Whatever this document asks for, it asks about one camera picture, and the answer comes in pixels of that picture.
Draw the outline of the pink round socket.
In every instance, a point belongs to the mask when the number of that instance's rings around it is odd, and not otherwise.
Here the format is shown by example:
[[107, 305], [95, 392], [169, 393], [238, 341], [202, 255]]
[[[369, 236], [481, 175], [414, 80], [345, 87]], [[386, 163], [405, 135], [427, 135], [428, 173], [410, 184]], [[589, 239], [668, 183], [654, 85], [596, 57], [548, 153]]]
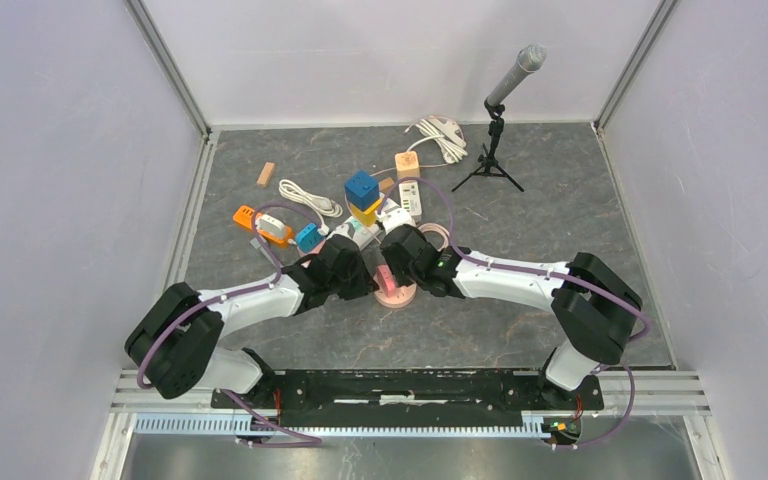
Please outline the pink round socket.
[[386, 308], [401, 309], [409, 305], [416, 294], [416, 285], [397, 286], [393, 280], [387, 280], [374, 292], [374, 298]]

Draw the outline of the pink red plug adapter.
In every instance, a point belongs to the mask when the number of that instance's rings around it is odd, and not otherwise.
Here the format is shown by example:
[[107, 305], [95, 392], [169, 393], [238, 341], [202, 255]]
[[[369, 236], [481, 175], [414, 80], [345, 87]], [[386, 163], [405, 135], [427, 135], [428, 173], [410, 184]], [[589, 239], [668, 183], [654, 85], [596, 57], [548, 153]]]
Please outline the pink red plug adapter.
[[398, 284], [387, 265], [379, 265], [375, 269], [375, 281], [378, 284], [380, 295], [384, 298], [391, 298], [397, 293]]

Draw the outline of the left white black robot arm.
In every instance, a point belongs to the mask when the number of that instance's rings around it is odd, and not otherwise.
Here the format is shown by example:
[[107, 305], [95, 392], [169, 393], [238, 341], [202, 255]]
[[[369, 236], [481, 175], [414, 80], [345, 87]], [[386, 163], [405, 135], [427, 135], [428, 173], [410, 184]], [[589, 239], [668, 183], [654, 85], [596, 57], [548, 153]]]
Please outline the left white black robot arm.
[[361, 249], [336, 235], [320, 250], [263, 279], [219, 290], [168, 287], [127, 337], [124, 350], [138, 368], [137, 385], [164, 399], [195, 387], [229, 389], [250, 407], [266, 405], [274, 381], [252, 354], [223, 346], [226, 337], [260, 322], [321, 307], [335, 296], [353, 300], [377, 288]]

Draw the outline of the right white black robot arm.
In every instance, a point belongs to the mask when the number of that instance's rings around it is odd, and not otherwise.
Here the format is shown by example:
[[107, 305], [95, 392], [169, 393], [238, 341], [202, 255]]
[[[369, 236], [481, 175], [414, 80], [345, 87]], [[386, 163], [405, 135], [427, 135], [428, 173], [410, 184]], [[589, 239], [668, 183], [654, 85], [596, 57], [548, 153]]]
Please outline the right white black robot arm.
[[640, 296], [599, 257], [579, 252], [570, 262], [533, 263], [450, 245], [436, 249], [416, 227], [387, 233], [380, 251], [400, 285], [414, 284], [435, 297], [494, 299], [546, 311], [566, 338], [537, 382], [551, 408], [572, 401], [584, 379], [619, 364], [638, 338]]

